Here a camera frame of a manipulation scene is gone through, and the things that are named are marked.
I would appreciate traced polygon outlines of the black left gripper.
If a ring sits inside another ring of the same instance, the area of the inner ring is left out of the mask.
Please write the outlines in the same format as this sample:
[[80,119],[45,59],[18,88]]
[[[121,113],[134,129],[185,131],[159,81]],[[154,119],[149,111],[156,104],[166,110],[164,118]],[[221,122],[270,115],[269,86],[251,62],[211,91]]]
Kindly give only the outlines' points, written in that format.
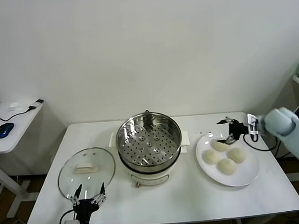
[[76,219],[80,224],[89,224],[91,214],[99,209],[99,204],[103,204],[106,200],[105,185],[102,183],[99,194],[93,199],[81,199],[79,196],[82,190],[82,184],[75,190],[73,196],[70,197],[70,201],[73,205],[73,210],[76,213]]

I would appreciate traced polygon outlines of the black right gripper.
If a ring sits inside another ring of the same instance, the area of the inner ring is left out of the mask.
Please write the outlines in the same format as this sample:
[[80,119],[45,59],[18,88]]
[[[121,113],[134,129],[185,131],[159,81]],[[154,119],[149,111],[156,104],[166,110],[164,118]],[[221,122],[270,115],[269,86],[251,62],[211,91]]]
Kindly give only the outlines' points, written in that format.
[[220,124],[228,124],[229,125],[229,136],[227,138],[218,138],[216,139],[217,142],[223,143],[226,145],[233,144],[235,140],[240,139],[241,135],[249,134],[248,126],[244,125],[243,123],[239,122],[238,120],[234,121],[230,117],[225,117],[217,122],[218,125]]

